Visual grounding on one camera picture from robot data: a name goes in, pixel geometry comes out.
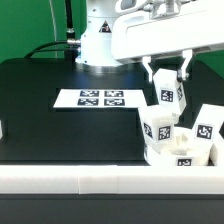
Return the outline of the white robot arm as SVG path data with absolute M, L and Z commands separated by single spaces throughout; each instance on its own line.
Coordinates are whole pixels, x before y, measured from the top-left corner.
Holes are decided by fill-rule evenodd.
M 79 62 L 117 67 L 180 56 L 180 80 L 195 53 L 224 49 L 224 0 L 86 0 Z

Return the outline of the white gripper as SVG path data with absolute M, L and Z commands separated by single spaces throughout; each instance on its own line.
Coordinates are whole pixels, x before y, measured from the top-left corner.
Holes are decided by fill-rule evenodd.
M 153 79 L 153 56 L 182 52 L 177 80 L 186 81 L 193 50 L 224 49 L 224 0 L 118 0 L 115 11 L 112 55 L 122 63 L 143 57 L 149 80 Z

